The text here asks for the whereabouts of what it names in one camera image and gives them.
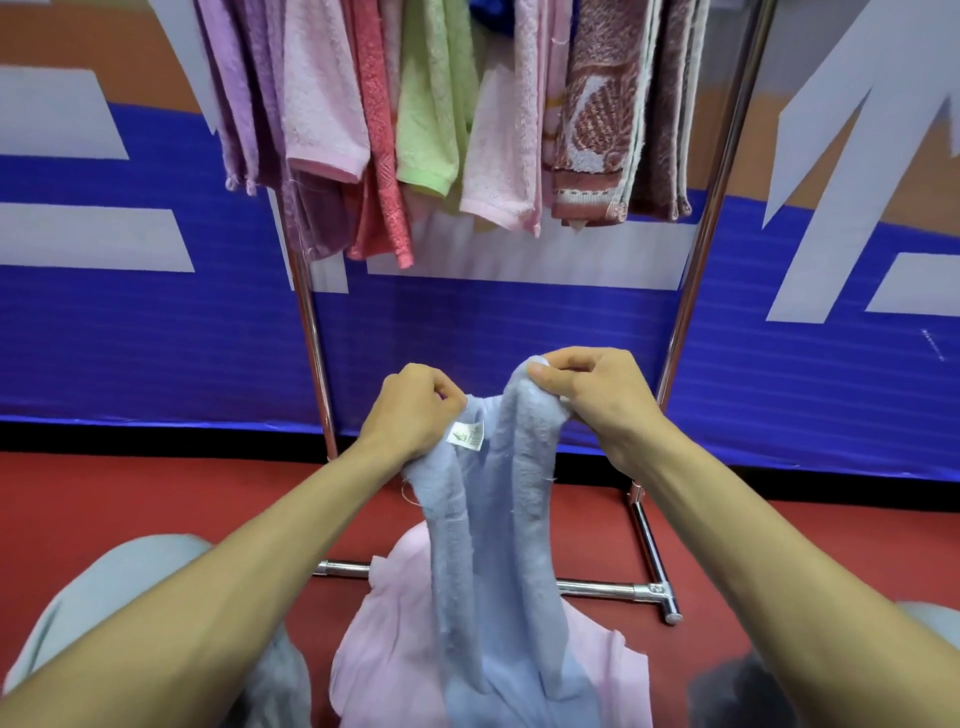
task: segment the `green towel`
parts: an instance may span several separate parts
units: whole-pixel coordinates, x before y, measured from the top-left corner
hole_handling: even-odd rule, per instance
[[[406,0],[400,54],[396,178],[446,197],[463,169],[480,84],[468,3]]]

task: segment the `metal bar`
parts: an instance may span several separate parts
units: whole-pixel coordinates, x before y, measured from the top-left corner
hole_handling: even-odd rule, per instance
[[[707,205],[700,220],[696,236],[693,239],[693,250],[684,274],[683,291],[680,296],[680,305],[677,309],[677,319],[670,335],[670,346],[667,348],[666,361],[660,374],[657,385],[657,402],[660,408],[666,409],[670,399],[670,390],[677,376],[677,367],[680,365],[680,355],[684,350],[686,332],[690,327],[693,316],[693,307],[697,303],[697,294],[700,291],[700,281],[707,266],[707,256],[710,244],[713,242],[713,232],[720,218],[720,209],[727,194],[727,184],[730,181],[730,172],[733,168],[733,159],[736,148],[743,133],[743,123],[747,117],[747,109],[754,93],[756,75],[763,58],[763,50],[770,35],[770,24],[773,22],[774,11],[777,9],[777,0],[756,0],[750,10],[745,40],[737,62],[736,73],[733,76],[733,95],[724,110],[724,121],[721,129],[723,144],[717,150],[713,165],[710,169],[709,185],[707,187]]]
[[[683,291],[680,296],[680,305],[677,308],[677,318],[673,332],[670,335],[670,344],[667,348],[666,360],[657,385],[657,402],[661,409],[666,409],[670,399],[670,390],[673,387],[677,368],[680,365],[680,355],[684,349],[686,332],[690,327],[693,316],[693,307],[697,303],[697,294],[700,291],[700,281],[707,265],[707,256],[710,244],[713,242],[713,233],[720,218],[720,209],[727,194],[727,185],[730,181],[730,172],[736,156],[736,148],[743,133],[743,124],[747,116],[747,109],[754,93],[756,75],[763,58],[763,50],[770,35],[770,24],[773,21],[774,11],[777,9],[777,0],[756,0],[750,10],[747,28],[744,33],[744,42],[737,62],[736,72],[733,75],[732,96],[724,110],[724,120],[721,126],[723,144],[717,150],[710,170],[707,204],[704,214],[697,227],[693,241],[693,249],[684,273]],[[627,495],[627,508],[631,520],[636,527],[636,534],[643,546],[647,557],[647,564],[656,581],[667,587],[666,569],[660,559],[660,550],[650,530],[650,522],[643,510],[643,488],[634,483]],[[669,589],[670,596],[659,602],[663,620],[667,624],[678,624],[683,620],[680,607]]]
[[[277,195],[276,203],[279,206],[280,219],[286,220],[283,201]],[[326,459],[335,460],[340,453],[337,450],[337,433],[333,424],[333,408],[330,406],[330,388],[326,382],[326,368],[324,367],[324,350],[320,343],[320,325],[317,322],[317,311],[313,305],[313,285],[310,279],[310,263],[303,251],[290,245],[290,235],[286,234],[284,226],[283,245],[287,249],[287,260],[290,262],[290,276],[293,279],[294,291],[297,293],[297,305],[300,309],[300,323],[303,326],[303,337],[306,339],[306,350],[310,355],[310,373],[313,376],[313,389],[317,396],[317,408],[320,410],[320,427],[324,429],[326,442]]]
[[[630,520],[634,522],[636,534],[644,546],[647,566],[654,577],[654,583],[667,588],[666,596],[658,602],[663,621],[671,627],[680,624],[684,620],[684,616],[680,613],[680,605],[677,604],[677,598],[673,594],[670,579],[667,578],[666,569],[660,559],[660,550],[657,549],[654,533],[650,530],[650,522],[647,521],[647,514],[643,510],[643,489],[636,483],[633,484],[631,492],[627,495],[627,508],[630,511]]]
[[[370,564],[359,561],[322,561],[314,576],[340,576],[347,579],[367,579]],[[606,581],[557,579],[557,589],[563,596],[586,596],[594,599],[644,602],[661,606],[673,600],[668,584],[616,584]]]

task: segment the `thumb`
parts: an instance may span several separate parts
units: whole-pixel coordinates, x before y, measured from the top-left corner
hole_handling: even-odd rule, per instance
[[[527,374],[534,380],[540,389],[551,395],[573,397],[573,378],[580,372],[570,372],[564,369],[546,367],[537,362],[531,362],[527,367]]]

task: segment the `forearm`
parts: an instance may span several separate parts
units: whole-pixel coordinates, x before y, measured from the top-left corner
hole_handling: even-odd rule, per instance
[[[960,652],[830,559],[670,425],[657,505],[811,725],[960,725]]]
[[[91,630],[0,703],[0,726],[207,726],[316,563],[402,465],[358,442],[207,554]]]

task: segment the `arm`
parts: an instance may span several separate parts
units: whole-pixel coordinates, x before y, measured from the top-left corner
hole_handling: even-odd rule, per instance
[[[465,404],[428,367],[388,376],[352,448],[32,675],[0,727],[215,724],[360,506]]]
[[[531,378],[643,482],[810,725],[960,725],[960,651],[878,594],[661,413],[628,352],[572,348]]]

